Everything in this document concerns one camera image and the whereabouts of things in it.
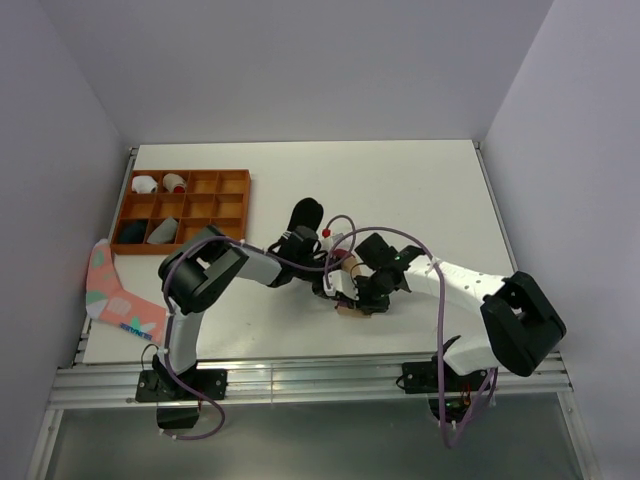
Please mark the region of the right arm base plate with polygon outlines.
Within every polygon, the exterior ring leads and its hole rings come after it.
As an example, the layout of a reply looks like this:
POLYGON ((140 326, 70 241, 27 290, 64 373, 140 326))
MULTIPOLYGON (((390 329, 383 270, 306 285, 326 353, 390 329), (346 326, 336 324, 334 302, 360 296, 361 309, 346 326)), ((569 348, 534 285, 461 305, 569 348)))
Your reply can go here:
MULTIPOLYGON (((396 379, 396 386, 407 395, 433 394, 428 400, 432 414, 439 415, 437 359, 429 361, 405 362, 402 373, 396 379)), ((479 370, 469 375, 459 376, 449 366, 444 365, 445 418, 447 423, 460 422, 472 404, 472 396, 480 390, 489 377, 487 370, 479 370)))

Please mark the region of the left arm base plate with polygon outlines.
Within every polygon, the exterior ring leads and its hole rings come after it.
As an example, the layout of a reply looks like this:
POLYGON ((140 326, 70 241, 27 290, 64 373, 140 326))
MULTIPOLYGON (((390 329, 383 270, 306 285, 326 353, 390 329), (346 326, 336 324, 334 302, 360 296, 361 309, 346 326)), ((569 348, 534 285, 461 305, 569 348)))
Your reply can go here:
MULTIPOLYGON (((224 369, 201 370, 193 366, 179 378, 212 400, 222 400, 225 396, 227 371, 224 369)), ((178 385, 162 364, 140 373, 134 399, 137 403, 159 404, 156 408, 157 425, 168 430, 193 428, 204 403, 193 392, 178 385)))

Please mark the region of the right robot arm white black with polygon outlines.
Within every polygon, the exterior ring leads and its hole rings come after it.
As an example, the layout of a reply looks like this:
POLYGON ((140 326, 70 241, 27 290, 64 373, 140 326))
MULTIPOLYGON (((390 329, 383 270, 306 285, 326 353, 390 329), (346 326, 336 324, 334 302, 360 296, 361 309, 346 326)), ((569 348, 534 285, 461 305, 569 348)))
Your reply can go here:
POLYGON ((429 255, 417 245, 401 250, 374 233, 356 249, 371 271, 354 282, 352 306, 390 314, 430 336, 428 360, 403 365, 408 394, 486 390, 491 371, 532 376, 567 333, 534 278, 482 273, 429 255))

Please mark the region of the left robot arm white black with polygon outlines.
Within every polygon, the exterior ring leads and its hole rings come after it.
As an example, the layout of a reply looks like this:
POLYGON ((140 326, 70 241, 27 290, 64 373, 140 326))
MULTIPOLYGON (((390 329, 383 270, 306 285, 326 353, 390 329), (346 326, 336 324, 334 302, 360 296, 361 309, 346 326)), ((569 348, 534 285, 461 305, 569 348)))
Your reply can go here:
POLYGON ((266 250, 233 240, 212 225, 202 229, 158 270, 168 307, 164 343, 153 358, 160 391, 171 400, 197 392, 202 319, 234 279, 278 288, 298 278, 319 287, 327 258, 316 232, 305 226, 287 228, 266 250))

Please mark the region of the tan maroon purple striped sock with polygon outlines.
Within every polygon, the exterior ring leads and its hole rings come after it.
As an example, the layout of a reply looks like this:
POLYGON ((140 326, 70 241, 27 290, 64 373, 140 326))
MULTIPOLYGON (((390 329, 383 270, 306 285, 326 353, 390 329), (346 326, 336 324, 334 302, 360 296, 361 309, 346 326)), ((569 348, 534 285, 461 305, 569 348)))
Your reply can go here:
POLYGON ((361 274, 362 263, 354 254, 344 249, 336 250, 333 261, 340 261, 340 265, 328 274, 328 287, 325 288, 325 293, 335 301, 336 313, 345 317, 370 318, 370 314, 356 305, 358 293, 355 277, 361 274))

